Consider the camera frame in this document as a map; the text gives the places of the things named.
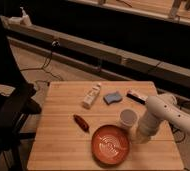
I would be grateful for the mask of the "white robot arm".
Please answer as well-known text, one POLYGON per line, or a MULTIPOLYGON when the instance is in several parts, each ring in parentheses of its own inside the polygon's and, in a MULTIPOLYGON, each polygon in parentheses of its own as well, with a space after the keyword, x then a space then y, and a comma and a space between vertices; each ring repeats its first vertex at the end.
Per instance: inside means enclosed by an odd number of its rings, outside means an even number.
POLYGON ((145 100, 146 111, 138 121, 136 141, 138 143, 150 141, 164 120, 190 135, 190 114, 178 109, 176 104, 175 96, 169 93, 148 96, 145 100))

